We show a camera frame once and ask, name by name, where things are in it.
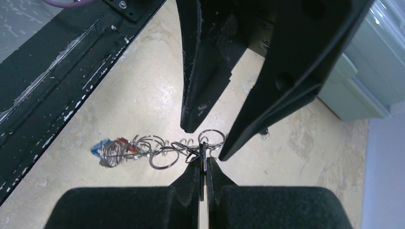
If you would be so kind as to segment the black plastic key tag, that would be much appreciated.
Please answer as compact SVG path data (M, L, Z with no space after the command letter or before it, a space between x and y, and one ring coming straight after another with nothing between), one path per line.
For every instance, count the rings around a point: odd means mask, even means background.
M264 129L260 130L258 133L259 133L259 135L261 136L262 139L269 138L268 128L264 128Z

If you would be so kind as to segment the large keyring with keys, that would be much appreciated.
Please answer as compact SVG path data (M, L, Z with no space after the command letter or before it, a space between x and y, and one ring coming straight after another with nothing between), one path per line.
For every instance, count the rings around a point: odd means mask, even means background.
M219 151L223 148L228 135L217 129L206 129L201 131L197 140L192 138L183 138L179 141L169 141L157 135L136 135L129 140L134 144L137 150L136 155L124 155L123 145L118 141L118 138L107 143L102 151L99 164L102 167L114 168L128 160L138 160L146 158L149 165L155 170L165 170L174 166L181 156L184 156L185 163L190 164L200 160L202 164L206 163L208 157L212 156L212 152ZM154 159L157 156L167 156L169 153L174 153L175 158L167 165L157 165Z

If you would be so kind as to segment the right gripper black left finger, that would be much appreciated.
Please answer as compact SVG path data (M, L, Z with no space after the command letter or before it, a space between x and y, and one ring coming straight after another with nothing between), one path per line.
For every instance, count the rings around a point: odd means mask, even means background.
M200 162L168 186L81 187L57 201L47 229L196 229Z

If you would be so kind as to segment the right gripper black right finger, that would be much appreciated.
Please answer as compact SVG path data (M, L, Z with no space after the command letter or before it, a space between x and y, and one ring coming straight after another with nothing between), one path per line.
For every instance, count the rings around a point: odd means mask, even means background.
M207 159L211 229L350 229L339 199L323 187L239 186Z

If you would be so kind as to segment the translucent green plastic storage box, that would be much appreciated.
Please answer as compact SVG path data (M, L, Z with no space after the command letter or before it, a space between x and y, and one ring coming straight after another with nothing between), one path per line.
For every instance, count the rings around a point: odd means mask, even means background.
M319 99L341 120L405 111L405 3L376 0L337 61Z

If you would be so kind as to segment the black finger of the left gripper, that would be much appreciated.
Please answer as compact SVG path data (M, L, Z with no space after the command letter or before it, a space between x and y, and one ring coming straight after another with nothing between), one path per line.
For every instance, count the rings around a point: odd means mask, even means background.
M247 49L236 0L178 0L183 57L180 127L193 133Z
M318 96L372 4L371 0L276 1L265 61L219 154L221 161Z

